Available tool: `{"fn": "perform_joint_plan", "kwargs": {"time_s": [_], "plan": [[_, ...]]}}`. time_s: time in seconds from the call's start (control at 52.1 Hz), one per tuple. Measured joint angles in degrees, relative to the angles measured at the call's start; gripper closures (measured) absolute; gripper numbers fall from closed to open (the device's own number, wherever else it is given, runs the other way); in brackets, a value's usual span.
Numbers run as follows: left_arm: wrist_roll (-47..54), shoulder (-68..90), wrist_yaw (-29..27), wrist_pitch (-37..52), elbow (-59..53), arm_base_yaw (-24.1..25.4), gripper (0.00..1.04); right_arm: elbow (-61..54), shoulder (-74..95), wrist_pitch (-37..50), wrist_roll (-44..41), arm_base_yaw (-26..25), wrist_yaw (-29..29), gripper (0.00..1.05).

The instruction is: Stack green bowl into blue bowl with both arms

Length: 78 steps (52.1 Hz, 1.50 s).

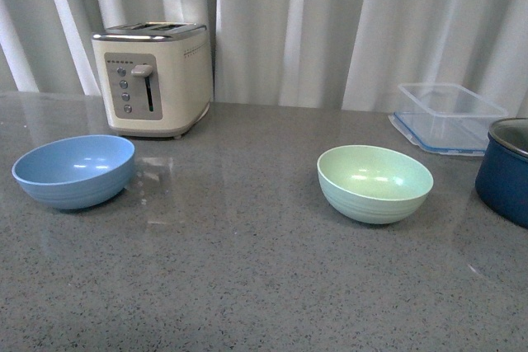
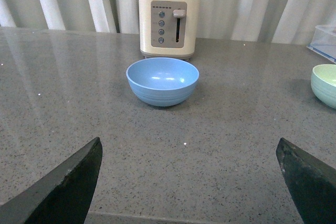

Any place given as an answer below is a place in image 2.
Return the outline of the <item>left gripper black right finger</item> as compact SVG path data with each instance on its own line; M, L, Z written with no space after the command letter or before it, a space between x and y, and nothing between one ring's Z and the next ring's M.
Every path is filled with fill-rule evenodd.
M304 223L335 223L335 169L285 138L277 160Z

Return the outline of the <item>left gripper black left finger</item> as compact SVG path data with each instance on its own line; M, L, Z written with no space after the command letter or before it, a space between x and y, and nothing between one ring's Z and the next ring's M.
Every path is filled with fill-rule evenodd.
M98 137L1 206L1 223L84 223L102 162Z

